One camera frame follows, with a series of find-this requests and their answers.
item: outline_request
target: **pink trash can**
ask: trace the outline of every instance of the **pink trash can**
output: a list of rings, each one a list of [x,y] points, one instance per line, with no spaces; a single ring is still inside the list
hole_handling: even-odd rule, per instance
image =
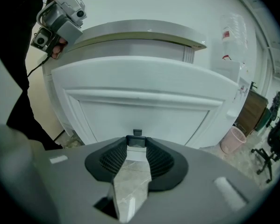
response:
[[[232,126],[228,133],[221,141],[221,149],[224,153],[230,154],[239,146],[247,141],[245,135],[238,128]]]

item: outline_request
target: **person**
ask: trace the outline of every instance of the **person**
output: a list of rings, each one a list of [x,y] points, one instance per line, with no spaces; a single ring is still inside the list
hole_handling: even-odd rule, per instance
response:
[[[36,16],[43,8],[43,0],[2,0],[0,4],[0,59],[6,69],[22,89],[7,125],[24,133],[29,139],[40,141],[45,150],[60,149],[35,120],[28,98],[29,80],[25,58],[29,49],[32,29]],[[52,57],[57,57],[66,41],[53,49]]]
[[[271,114],[269,121],[266,124],[267,128],[270,126],[272,121],[276,120],[279,108],[280,108],[280,91],[277,92],[276,96],[273,99],[273,103],[270,108],[270,112],[272,114]]]

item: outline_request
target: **white cabinet door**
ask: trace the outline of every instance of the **white cabinet door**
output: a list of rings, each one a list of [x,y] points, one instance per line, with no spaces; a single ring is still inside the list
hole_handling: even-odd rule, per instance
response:
[[[227,112],[237,84],[195,65],[110,56],[52,71],[62,108],[85,144],[133,134],[185,145]]]

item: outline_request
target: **floor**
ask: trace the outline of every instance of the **floor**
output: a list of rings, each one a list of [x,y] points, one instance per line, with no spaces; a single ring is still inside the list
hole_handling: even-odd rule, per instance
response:
[[[254,180],[261,190],[274,185],[280,175],[280,161],[273,162],[273,182],[269,184],[266,180],[269,178],[267,169],[260,175],[256,171],[262,167],[263,159],[258,154],[251,153],[252,148],[263,148],[268,154],[270,147],[266,142],[270,128],[264,128],[260,132],[254,131],[247,138],[247,142],[240,146],[231,154],[225,154],[220,145],[202,148],[206,152],[223,159],[230,165],[237,168],[248,178]],[[77,135],[69,137],[63,133],[57,140],[64,148],[72,148],[83,145]],[[148,183],[151,180],[148,162],[126,160],[119,173],[114,179],[117,205],[120,212],[120,222],[128,222],[136,211],[141,207],[147,198]]]

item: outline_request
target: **black cable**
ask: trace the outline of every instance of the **black cable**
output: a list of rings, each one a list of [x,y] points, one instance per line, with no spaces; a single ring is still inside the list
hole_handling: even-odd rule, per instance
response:
[[[29,72],[29,74],[28,74],[28,77],[30,76],[30,74],[33,73],[33,71],[35,71],[37,68],[39,68],[40,66],[42,66],[44,63],[46,63],[46,62],[48,61],[49,58],[50,58],[50,56],[47,56],[47,57],[45,58],[44,61],[42,61],[38,66],[36,66],[36,68],[34,68],[33,70],[31,70],[31,71]]]

